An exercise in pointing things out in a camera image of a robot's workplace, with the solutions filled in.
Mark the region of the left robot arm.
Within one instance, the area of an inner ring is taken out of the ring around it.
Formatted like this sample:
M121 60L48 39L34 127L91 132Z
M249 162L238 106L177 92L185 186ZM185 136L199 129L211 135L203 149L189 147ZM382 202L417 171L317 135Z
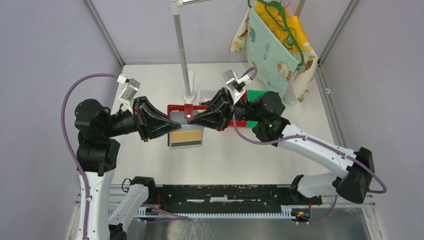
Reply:
M117 136L138 133L147 142L179 130L181 124L170 120L142 96L130 110L111 114L95 99L82 101L75 109L78 129L75 157L80 172L81 215L77 239L125 240L128 228L143 203L157 198L152 177L136 176L113 213L109 213L110 190L117 167L120 143Z

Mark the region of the red leather card holder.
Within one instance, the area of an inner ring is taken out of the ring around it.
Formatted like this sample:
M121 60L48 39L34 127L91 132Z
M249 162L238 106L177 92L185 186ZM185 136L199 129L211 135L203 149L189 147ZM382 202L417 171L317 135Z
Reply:
M172 121L175 121L175 122L178 122L178 123L181 124L181 129L178 129L178 130L175 130L175 131L202 129L203 135L204 135L204 127L200 126L200 125L189 124L187 118L189 118L191 120L192 117L194 117L195 115L197 115L200 112L205 111L207 109L208 109L207 106L201 106L201 105L170 104L170 105L167 106L167 117L168 117L169 120L172 120ZM167 135L168 146L169 146L170 133Z

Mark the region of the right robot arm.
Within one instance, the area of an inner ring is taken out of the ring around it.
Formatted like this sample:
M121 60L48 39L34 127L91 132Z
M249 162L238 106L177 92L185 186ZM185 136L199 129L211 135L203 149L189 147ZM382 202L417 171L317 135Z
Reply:
M376 178L372 152L365 147L352 150L318 139L282 117L284 110L276 92L267 91L253 101L244 97L234 101L230 91L223 88L207 102L205 111L189 120L189 124L223 131L231 121L256 122L252 132L257 139L244 136L245 141L293 151L329 170L313 176L297 175L288 191L293 203L302 204L315 196L338 195L362 204L371 193L370 185Z

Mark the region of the gold credit card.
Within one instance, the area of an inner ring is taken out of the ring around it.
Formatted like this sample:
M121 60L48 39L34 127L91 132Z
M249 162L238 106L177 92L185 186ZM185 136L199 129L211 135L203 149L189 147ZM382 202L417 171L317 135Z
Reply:
M202 144L202 129L176 130L169 134L169 147L171 149L195 148L201 147Z

